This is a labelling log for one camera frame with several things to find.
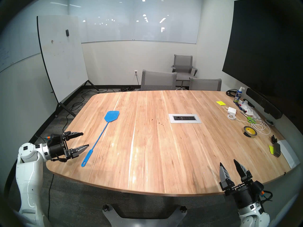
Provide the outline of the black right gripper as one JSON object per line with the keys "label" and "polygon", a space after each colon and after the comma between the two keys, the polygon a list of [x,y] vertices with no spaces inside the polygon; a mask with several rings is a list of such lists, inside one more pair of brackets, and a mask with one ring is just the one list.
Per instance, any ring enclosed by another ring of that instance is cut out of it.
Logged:
{"label": "black right gripper", "polygon": [[229,173],[222,163],[220,163],[219,177],[220,187],[226,196],[231,195],[234,198],[237,209],[243,209],[256,202],[256,195],[252,192],[252,174],[242,164],[234,159],[236,170],[241,177],[242,183],[235,186]]}

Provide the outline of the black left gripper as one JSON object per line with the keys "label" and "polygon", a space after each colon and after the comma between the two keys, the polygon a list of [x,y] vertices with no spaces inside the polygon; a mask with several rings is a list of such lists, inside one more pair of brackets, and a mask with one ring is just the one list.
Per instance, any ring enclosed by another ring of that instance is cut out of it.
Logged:
{"label": "black left gripper", "polygon": [[89,144],[76,147],[74,149],[68,149],[67,141],[80,136],[83,136],[82,132],[71,132],[67,131],[63,134],[51,134],[47,137],[47,147],[49,150],[49,155],[52,161],[67,161],[68,159],[73,159],[78,157],[83,153]]}

